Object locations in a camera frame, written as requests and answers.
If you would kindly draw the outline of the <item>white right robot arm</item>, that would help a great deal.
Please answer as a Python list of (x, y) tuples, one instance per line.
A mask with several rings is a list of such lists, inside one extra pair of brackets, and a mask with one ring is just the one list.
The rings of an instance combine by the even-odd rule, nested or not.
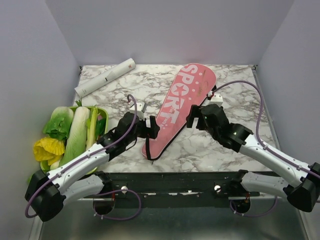
[(192, 105), (186, 126), (206, 131), (224, 148), (246, 155), (276, 173), (263, 175), (240, 171), (240, 177), (230, 183), (230, 191), (241, 196), (259, 192), (286, 199), (293, 207), (310, 213), (320, 196), (320, 165), (308, 164), (266, 144), (242, 124), (229, 122), (223, 107), (216, 104)]

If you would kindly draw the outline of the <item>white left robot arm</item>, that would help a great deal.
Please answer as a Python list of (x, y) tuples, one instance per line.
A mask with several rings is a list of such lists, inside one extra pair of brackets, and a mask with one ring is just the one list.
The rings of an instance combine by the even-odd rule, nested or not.
[(36, 171), (31, 176), (24, 196), (27, 208), (32, 208), (34, 215), (43, 222), (51, 220), (63, 209), (68, 198), (67, 192), (71, 186), (79, 184), (79, 179), (121, 155), (138, 138), (156, 139), (159, 131), (154, 115), (146, 120), (126, 112), (117, 126), (100, 137), (89, 150), (55, 170), (47, 173)]

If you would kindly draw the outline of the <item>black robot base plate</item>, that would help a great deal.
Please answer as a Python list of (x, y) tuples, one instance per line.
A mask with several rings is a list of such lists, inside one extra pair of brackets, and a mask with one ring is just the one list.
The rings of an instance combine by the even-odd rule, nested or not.
[(102, 193), (117, 208), (228, 208), (234, 202), (239, 212), (247, 212), (258, 192), (241, 186), (245, 170), (238, 172), (141, 172), (94, 173), (103, 182)]

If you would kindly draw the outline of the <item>white shuttlecock tube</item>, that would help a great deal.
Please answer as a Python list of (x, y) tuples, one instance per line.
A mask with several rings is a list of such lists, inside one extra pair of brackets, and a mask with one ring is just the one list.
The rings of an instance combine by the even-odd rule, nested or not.
[(100, 73), (99, 75), (89, 79), (83, 84), (77, 86), (74, 90), (80, 98), (83, 98), (101, 87), (113, 82), (122, 77), (126, 73), (136, 68), (136, 63), (132, 58), (129, 58), (109, 70)]

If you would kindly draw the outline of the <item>pink racket bag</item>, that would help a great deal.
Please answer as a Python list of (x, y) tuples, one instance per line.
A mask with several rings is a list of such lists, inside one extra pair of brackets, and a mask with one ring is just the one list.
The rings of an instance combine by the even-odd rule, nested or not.
[(213, 70), (199, 63), (189, 63), (179, 70), (156, 117), (160, 127), (157, 138), (146, 140), (141, 148), (146, 159), (160, 158), (185, 127), (192, 105), (201, 105), (216, 82)]

